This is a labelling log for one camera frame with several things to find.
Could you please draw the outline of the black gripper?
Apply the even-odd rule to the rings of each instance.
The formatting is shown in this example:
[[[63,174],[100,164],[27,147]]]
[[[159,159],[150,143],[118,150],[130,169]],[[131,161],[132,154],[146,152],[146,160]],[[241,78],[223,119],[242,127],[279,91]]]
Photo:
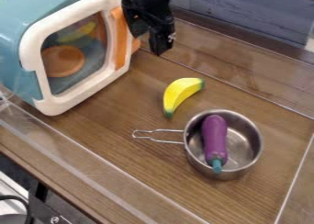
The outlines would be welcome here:
[[[131,35],[138,38],[150,29],[150,50],[160,56],[175,41],[171,0],[122,0]]]

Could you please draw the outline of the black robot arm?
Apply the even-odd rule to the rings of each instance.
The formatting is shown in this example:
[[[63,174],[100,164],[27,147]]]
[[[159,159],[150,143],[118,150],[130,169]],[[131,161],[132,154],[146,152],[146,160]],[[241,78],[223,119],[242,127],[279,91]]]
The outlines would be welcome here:
[[[131,35],[150,33],[150,50],[156,56],[172,48],[175,24],[171,0],[122,0],[122,8]]]

